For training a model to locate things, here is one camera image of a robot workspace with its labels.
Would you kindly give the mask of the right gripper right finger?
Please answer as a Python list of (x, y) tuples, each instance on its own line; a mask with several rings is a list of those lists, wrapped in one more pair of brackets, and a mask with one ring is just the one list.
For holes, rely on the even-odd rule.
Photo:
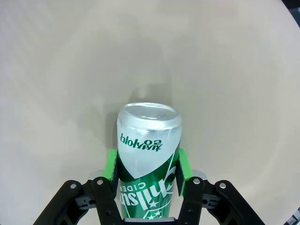
[(220, 180), (211, 184), (203, 172), (192, 170), (184, 149), (179, 150), (176, 182), (183, 197), (179, 225), (198, 225), (203, 208), (220, 225), (264, 224), (231, 182)]

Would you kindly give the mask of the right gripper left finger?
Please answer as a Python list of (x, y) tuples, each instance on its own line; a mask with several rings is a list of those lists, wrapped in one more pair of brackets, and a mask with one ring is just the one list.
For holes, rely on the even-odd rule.
[(35, 225), (76, 225), (89, 209), (96, 208), (102, 225), (121, 225), (115, 202), (118, 153), (110, 150), (104, 170), (93, 173), (85, 184), (66, 181), (38, 216)]

